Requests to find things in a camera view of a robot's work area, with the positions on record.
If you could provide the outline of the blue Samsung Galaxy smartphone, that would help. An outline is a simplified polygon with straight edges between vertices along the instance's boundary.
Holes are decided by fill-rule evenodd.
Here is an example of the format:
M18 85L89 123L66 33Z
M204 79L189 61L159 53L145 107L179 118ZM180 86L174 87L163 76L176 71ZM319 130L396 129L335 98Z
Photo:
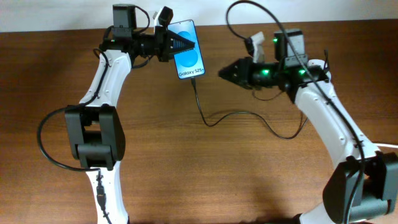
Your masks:
M179 53L174 56L174 62L179 79L188 79L205 74L200 46L198 43L197 32L193 20L186 20L172 23L168 26L169 30L179 36L195 43L191 50Z

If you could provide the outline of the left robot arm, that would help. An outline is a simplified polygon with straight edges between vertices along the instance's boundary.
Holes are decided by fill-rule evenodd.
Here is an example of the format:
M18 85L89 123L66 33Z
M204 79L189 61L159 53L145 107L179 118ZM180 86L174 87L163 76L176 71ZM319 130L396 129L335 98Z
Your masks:
M126 138L116 107L126 77L137 68L137 57L168 62L195 44L168 29L173 10L167 6L154 17L153 34L137 30L133 4L113 5L113 25L98 47L99 65L86 95L65 120L73 157L90 180L98 223L129 223L123 203L120 166Z

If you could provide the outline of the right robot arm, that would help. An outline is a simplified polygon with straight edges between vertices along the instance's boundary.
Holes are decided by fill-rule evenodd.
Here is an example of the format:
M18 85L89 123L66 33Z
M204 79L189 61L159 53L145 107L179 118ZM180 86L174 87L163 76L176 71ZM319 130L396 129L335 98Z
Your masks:
M275 62L264 60L258 33L245 41L248 57L220 70L221 78L248 90L277 86L310 120L334 171L322 202L293 223L360 223L395 210L397 155L382 152L358 128L338 99L326 60L309 59L300 29L274 34Z

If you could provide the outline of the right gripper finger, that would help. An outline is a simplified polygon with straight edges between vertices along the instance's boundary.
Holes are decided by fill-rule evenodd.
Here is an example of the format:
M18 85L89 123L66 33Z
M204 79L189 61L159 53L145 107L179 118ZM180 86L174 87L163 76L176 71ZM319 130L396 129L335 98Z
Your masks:
M245 75L245 69L246 59L240 58L231 65L222 68L218 72L218 76L221 78L242 78Z
M246 90L252 90L252 85L248 82L248 80L240 76L235 76L232 74L219 75L219 77Z

